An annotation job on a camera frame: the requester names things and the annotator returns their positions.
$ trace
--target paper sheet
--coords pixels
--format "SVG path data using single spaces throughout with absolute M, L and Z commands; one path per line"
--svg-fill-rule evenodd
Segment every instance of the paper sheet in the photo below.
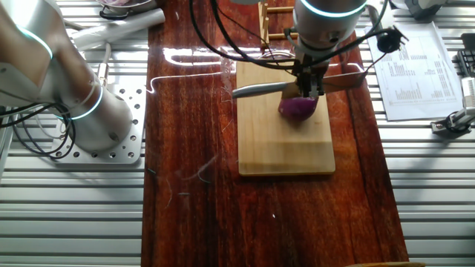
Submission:
M 409 42 L 375 66 L 387 120 L 442 118 L 462 109 L 460 80 L 435 24 L 397 27 Z M 368 42 L 377 60 L 383 53 L 376 37 Z

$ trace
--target wooden rack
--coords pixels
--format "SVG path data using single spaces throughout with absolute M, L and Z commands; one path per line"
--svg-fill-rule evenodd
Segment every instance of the wooden rack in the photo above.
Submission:
M 259 29 L 261 33 L 261 48 L 267 48 L 272 40 L 284 40 L 286 37 L 283 33 L 269 33 L 269 17 L 271 13 L 291 13 L 294 7 L 269 7 L 266 2 L 259 2 Z M 298 33 L 291 33 L 291 37 L 296 39 Z

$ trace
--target purple onion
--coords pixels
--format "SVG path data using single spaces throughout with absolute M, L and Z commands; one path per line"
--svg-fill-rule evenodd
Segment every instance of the purple onion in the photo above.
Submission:
M 279 105 L 279 112 L 282 116 L 296 122 L 303 122 L 309 119 L 317 108 L 318 98 L 295 97 L 282 99 Z

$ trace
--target white tube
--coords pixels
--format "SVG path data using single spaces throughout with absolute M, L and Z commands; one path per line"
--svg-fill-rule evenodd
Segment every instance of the white tube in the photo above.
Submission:
M 163 11 L 158 8 L 146 13 L 135 15 L 125 21 L 109 22 L 104 26 L 91 27 L 74 33 L 71 37 L 79 51 L 84 51 L 103 45 L 105 42 L 114 42 L 130 33 L 146 29 L 165 22 Z

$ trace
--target black cable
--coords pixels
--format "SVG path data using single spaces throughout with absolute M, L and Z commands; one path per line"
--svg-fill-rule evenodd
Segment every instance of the black cable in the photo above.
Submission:
M 349 43 L 348 45 L 345 45 L 344 47 L 338 49 L 338 50 L 335 50 L 333 51 L 332 53 L 329 53 L 328 55 L 320 58 L 320 59 L 317 59 L 313 62 L 310 62 L 309 64 L 306 64 L 306 65 L 302 65 L 302 67 L 311 67 L 313 65 L 317 65 L 317 64 L 320 64 L 322 62 L 325 62 L 326 60 L 328 59 L 331 59 L 332 57 L 334 56 L 337 56 L 341 53 L 345 53 L 347 52 L 348 50 L 352 50 L 353 48 L 359 46 L 362 42 L 364 42 L 365 40 L 373 37 L 373 36 L 377 36 L 379 34 L 382 34 L 382 33 L 392 33 L 393 31 L 395 31 L 396 29 L 384 29 L 384 30 L 379 30 L 377 32 L 372 32 L 372 33 L 368 33 L 367 35 L 365 36 L 362 36 L 358 39 L 356 39 L 355 41 Z
M 370 68 L 372 68 L 374 65 L 376 65 L 376 63 L 378 63 L 381 59 L 383 59 L 385 56 L 387 55 L 387 53 L 384 53 L 382 56 L 379 57 L 379 59 L 377 59 L 375 62 L 373 62 L 365 71 L 365 73 L 369 72 L 370 71 Z
M 369 67 L 367 67 L 367 69 L 362 72 L 361 74 L 363 75 L 361 77 L 361 80 L 358 81 L 358 83 L 355 83 L 354 85 L 348 85 L 348 86 L 345 86 L 345 85 L 334 85 L 334 84 L 331 84 L 331 83 L 327 83 L 327 82 L 324 82 L 323 85 L 331 85 L 333 87 L 336 87 L 336 88 L 343 88 L 343 89 L 350 89 L 350 88 L 356 88 L 356 87 L 359 87 L 362 82 L 364 81 L 364 78 L 368 75 L 368 73 L 370 72 L 370 68 L 373 67 L 374 65 L 376 65 L 376 63 L 378 63 L 379 61 L 381 61 L 385 56 L 387 55 L 387 53 L 384 53 L 384 55 L 380 56 L 375 62 L 373 62 Z
M 33 117 L 33 116 L 36 116 L 36 115 L 40 114 L 40 113 L 43 112 L 43 111 L 46 111 L 48 108 L 54 107 L 55 105 L 57 105 L 57 104 L 49 104 L 49 105 L 46 105 L 46 106 L 44 106 L 43 108 L 41 108 L 40 110 L 30 113 L 30 114 L 28 114 L 27 116 L 25 116 L 25 117 L 22 118 L 22 119 L 17 119 L 17 120 L 14 121 L 14 122 L 8 122 L 8 123 L 5 123 L 5 124 L 3 124 L 3 125 L 0 125 L 0 128 L 6 128 L 6 127 L 10 127 L 10 126 L 17 125 L 17 124 L 19 124 L 20 122 L 23 122 L 23 121 L 25 121 L 25 120 L 27 120 L 27 119 Z
M 221 15 L 223 15 L 225 18 L 227 18 L 228 20 L 230 20 L 232 23 L 236 24 L 239 28 L 245 30 L 247 33 L 251 34 L 252 36 L 255 36 L 257 38 L 259 38 L 267 47 L 267 49 L 269 50 L 269 53 L 270 53 L 270 56 L 272 57 L 273 60 L 275 60 L 275 57 L 274 57 L 274 54 L 272 53 L 272 49 L 270 48 L 270 44 L 267 42 L 267 40 L 265 40 L 264 38 L 262 38 L 261 36 L 259 36 L 258 34 L 256 33 L 253 33 L 251 30 L 245 28 L 242 24 L 240 24 L 239 22 L 236 22 L 233 18 L 231 18 L 230 16 L 228 16 L 227 14 L 225 14 L 221 8 L 219 7 L 219 5 L 217 6 L 217 10 L 220 12 Z M 288 70 L 285 70 L 288 74 L 290 75 L 293 75 L 293 76 L 296 76 L 294 73 L 291 73 L 290 71 Z
M 31 102 L 31 100 L 29 100 L 29 99 L 23 98 L 23 97 L 21 97 L 21 96 L 14 95 L 14 94 L 12 94 L 12 93 L 8 93 L 7 91 L 2 90 L 2 89 L 0 89 L 0 93 L 4 93 L 4 94 L 6 94 L 7 96 L 11 96 L 11 97 L 13 97 L 13 98 L 20 99 L 20 100 L 25 101 L 25 102 L 28 102 L 28 103 Z
M 31 136 L 29 130 L 28 130 L 28 127 L 26 126 L 26 124 L 24 123 L 24 121 L 22 122 L 22 125 L 23 125 L 23 129 L 24 129 L 24 132 L 27 134 L 28 138 L 30 139 L 30 141 L 33 143 L 34 146 L 36 146 L 36 148 L 38 148 L 39 151 L 35 151 L 33 150 L 32 148 L 30 148 L 29 146 L 26 146 L 26 148 L 31 151 L 31 152 L 34 152 L 36 154 L 40 154 L 40 155 L 51 155 L 51 154 L 54 154 L 58 151 L 61 150 L 61 148 L 63 148 L 66 144 L 66 142 L 68 141 L 68 135 L 65 134 L 65 138 L 63 139 L 61 145 L 59 145 L 59 147 L 53 151 L 49 151 L 49 152 L 46 152 L 44 151 L 39 145 L 38 143 L 36 143 L 36 141 L 33 139 L 33 137 Z
M 6 115 L 11 115 L 11 114 L 17 114 L 18 112 L 21 112 L 21 111 L 27 111 L 31 108 L 34 108 L 36 107 L 38 104 L 37 103 L 33 103 L 33 104 L 30 104 L 30 105 L 27 105 L 27 106 L 24 106 L 24 107 L 21 107 L 21 108 L 16 108 L 14 110 L 11 110 L 11 111 L 5 111 L 5 112 L 2 112 L 0 113 L 0 116 L 6 116 Z
M 229 43 L 229 45 L 237 52 L 239 53 L 244 59 L 246 59 L 248 62 L 252 62 L 254 64 L 260 65 L 262 67 L 267 67 L 275 70 L 291 70 L 293 69 L 293 66 L 281 66 L 281 65 L 271 65 L 268 62 L 276 63 L 276 62 L 297 62 L 297 59 L 276 59 L 276 60 L 262 60 L 262 59 L 253 59 L 252 57 L 248 56 L 246 53 L 244 53 L 231 39 L 229 34 L 227 33 L 226 29 L 224 28 L 223 22 L 221 21 L 221 18 L 219 16 L 219 13 L 217 11 L 217 2 L 216 0 L 209 0 L 214 18 L 216 20 L 217 26 L 220 28 L 221 33 L 224 36 L 224 39 Z
M 373 31 L 375 31 L 375 29 L 381 24 L 381 20 L 383 19 L 384 13 L 386 13 L 386 9 L 388 5 L 389 5 L 389 0 L 384 0 L 383 9 L 381 10 L 379 14 L 378 20 L 373 25 L 373 27 L 371 27 L 371 30 L 368 33 L 372 33 Z
M 18 140 L 20 141 L 20 143 L 23 144 L 23 146 L 26 147 L 26 149 L 28 149 L 29 151 L 35 153 L 35 154 L 39 154 L 39 155 L 42 155 L 42 156 L 49 156 L 51 159 L 62 159 L 62 158 L 65 158 L 73 149 L 73 146 L 74 146 L 74 143 L 75 143 L 75 140 L 76 140 L 76 127 L 73 123 L 73 120 L 69 117 L 69 116 L 66 116 L 65 114 L 67 114 L 68 112 L 68 109 L 67 108 L 64 108 L 64 110 L 62 111 L 64 106 L 60 105 L 60 104 L 57 104 L 55 105 L 55 108 L 58 110 L 58 112 L 62 113 L 63 115 L 63 120 L 64 120 L 64 123 L 65 123 L 65 126 L 66 128 L 68 129 L 68 131 L 66 132 L 65 134 L 65 138 L 63 140 L 63 142 L 61 143 L 61 145 L 53 150 L 53 151 L 49 151 L 49 152 L 46 152 L 44 151 L 39 145 L 38 143 L 34 140 L 34 138 L 31 136 L 26 124 L 24 123 L 24 118 L 23 116 L 20 114 L 20 118 L 21 118 L 21 123 L 23 124 L 23 128 L 24 128 L 24 131 L 25 133 L 27 134 L 28 136 L 28 139 L 30 139 L 30 141 L 35 145 L 36 148 L 38 148 L 38 151 L 32 149 L 26 142 L 24 142 L 22 140 L 22 138 L 20 137 L 19 135 L 19 132 L 18 132 L 18 128 L 16 127 L 16 125 L 13 125 L 13 132 L 15 133 L 16 137 L 18 138 Z M 51 154 L 54 154 L 54 153 L 57 153 L 58 151 L 60 151 L 66 144 L 66 142 L 68 141 L 68 137 L 69 137 L 69 128 L 68 128 L 68 124 L 71 123 L 71 128 L 73 129 L 73 135 L 71 136 L 71 145 L 68 149 L 68 151 L 64 154 L 64 155 L 61 155 L 61 156 L 51 156 Z
M 231 60 L 235 60 L 235 61 L 238 61 L 238 62 L 249 62 L 249 60 L 246 60 L 242 57 L 239 57 L 239 56 L 231 56 L 227 53 L 223 53 L 221 51 L 219 51 L 218 49 L 214 48 L 212 45 L 210 45 L 204 38 L 203 34 L 201 33 L 199 27 L 198 27 L 198 24 L 196 22 L 196 17 L 194 16 L 194 8 L 193 8 L 193 0 L 189 0 L 189 11 L 190 11 L 190 16 L 191 16 L 191 24 L 193 25 L 193 28 L 194 28 L 194 31 L 197 33 L 198 35 L 198 38 L 200 39 L 200 41 L 208 48 L 210 49 L 211 51 L 215 52 L 216 54 L 222 56 L 223 58 L 226 58 L 226 59 L 231 59 Z M 275 62 L 274 60 L 264 60 L 264 59 L 259 59 L 260 62 L 263 62 L 263 63 L 272 63 L 272 62 Z M 281 59 L 279 60 L 279 62 L 292 62 L 292 61 L 295 61 L 294 59 Z

